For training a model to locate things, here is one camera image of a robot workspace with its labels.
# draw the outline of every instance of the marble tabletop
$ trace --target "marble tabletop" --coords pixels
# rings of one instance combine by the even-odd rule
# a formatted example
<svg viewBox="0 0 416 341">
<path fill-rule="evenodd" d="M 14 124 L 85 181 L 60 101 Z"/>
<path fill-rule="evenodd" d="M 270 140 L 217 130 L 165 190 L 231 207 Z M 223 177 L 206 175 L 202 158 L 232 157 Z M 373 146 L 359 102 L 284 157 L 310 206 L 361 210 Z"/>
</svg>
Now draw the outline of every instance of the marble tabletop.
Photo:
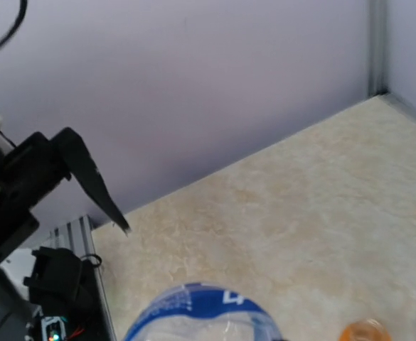
<svg viewBox="0 0 416 341">
<path fill-rule="evenodd" d="M 118 340 L 187 281 L 256 300 L 290 341 L 377 318 L 416 340 L 416 123 L 379 97 L 93 232 Z"/>
</svg>

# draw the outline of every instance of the wall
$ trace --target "wall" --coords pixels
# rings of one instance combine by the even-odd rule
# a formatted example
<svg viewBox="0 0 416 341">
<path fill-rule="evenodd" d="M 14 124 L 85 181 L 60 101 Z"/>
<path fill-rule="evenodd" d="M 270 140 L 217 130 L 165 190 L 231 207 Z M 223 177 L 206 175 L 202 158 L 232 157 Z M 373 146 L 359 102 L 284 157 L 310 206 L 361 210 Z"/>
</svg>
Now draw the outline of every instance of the wall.
<svg viewBox="0 0 416 341">
<path fill-rule="evenodd" d="M 17 8 L 0 0 L 0 32 Z M 366 96 L 367 1 L 31 1 L 0 53 L 16 141 L 78 130 L 128 211 Z M 89 212 L 65 183 L 43 224 Z"/>
<path fill-rule="evenodd" d="M 416 108 L 416 0 L 390 0 L 390 90 Z"/>
</svg>

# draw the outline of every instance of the white wall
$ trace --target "white wall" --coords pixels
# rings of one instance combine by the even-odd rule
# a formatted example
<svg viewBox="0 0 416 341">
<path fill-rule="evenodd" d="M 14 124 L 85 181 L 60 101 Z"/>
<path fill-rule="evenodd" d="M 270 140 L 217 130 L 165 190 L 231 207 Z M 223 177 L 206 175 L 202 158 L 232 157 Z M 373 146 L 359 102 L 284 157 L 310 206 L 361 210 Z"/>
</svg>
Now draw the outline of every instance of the white wall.
<svg viewBox="0 0 416 341">
<path fill-rule="evenodd" d="M 72 126 L 127 211 L 364 99 L 367 13 L 359 0 L 30 1 L 0 53 L 4 131 Z M 87 211 L 104 219 L 73 183 L 36 209 L 48 226 Z"/>
<path fill-rule="evenodd" d="M 389 0 L 390 90 L 416 108 L 416 0 Z"/>
</svg>

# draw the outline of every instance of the blue label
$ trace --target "blue label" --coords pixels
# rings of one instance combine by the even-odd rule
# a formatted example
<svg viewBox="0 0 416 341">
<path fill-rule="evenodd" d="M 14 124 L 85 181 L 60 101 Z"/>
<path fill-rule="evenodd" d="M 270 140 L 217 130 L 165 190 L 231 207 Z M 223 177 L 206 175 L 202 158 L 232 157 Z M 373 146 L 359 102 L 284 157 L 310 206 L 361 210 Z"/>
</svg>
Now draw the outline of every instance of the blue label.
<svg viewBox="0 0 416 341">
<path fill-rule="evenodd" d="M 190 283 L 173 288 L 152 301 L 129 329 L 124 340 L 132 341 L 145 325 L 159 318 L 184 315 L 195 319 L 212 319 L 234 312 L 253 315 L 250 321 L 256 327 L 257 341 L 282 339 L 271 317 L 248 298 L 211 284 Z"/>
</svg>

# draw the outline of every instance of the number 4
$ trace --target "number 4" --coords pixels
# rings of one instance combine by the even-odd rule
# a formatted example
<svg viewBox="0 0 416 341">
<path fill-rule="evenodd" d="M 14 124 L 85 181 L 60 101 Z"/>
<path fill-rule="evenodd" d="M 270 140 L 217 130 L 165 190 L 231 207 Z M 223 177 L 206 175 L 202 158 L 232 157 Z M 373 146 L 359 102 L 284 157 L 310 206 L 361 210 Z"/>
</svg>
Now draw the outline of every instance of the number 4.
<svg viewBox="0 0 416 341">
<path fill-rule="evenodd" d="M 236 303 L 237 305 L 244 303 L 244 296 L 236 294 L 236 296 L 231 296 L 231 291 L 225 290 L 223 292 L 223 304 Z"/>
</svg>

